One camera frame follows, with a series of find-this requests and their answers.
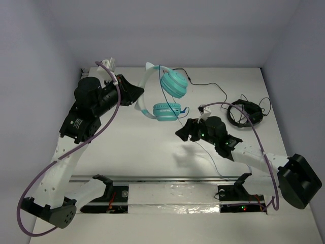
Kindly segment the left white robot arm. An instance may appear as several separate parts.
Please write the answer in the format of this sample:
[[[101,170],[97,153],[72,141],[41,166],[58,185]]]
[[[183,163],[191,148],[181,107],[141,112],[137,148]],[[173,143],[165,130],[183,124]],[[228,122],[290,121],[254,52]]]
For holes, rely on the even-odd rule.
[[[63,229],[92,200],[112,198],[113,182],[100,174],[74,192],[67,192],[67,186],[89,143],[108,128],[121,106],[135,103],[143,93],[144,85],[132,85],[121,74],[103,84],[96,77],[78,82],[75,101],[59,130],[52,162],[32,180],[18,201],[16,217],[21,230],[25,229],[22,211],[55,229]]]

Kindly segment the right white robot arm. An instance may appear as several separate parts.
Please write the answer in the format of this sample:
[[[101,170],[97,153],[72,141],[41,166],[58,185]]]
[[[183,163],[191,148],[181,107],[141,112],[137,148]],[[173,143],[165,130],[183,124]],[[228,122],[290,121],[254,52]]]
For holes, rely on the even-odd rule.
[[[297,209],[304,209],[322,187],[321,180],[303,156],[275,155],[265,152],[261,146],[256,148],[244,143],[229,134],[225,123],[217,116],[205,120],[189,118],[175,134],[182,141],[203,140],[213,145],[222,158],[270,176],[270,183],[265,184],[254,179],[251,173],[241,175],[234,183],[235,195],[241,200],[251,195],[270,195],[270,204],[275,209],[279,208],[280,199]]]

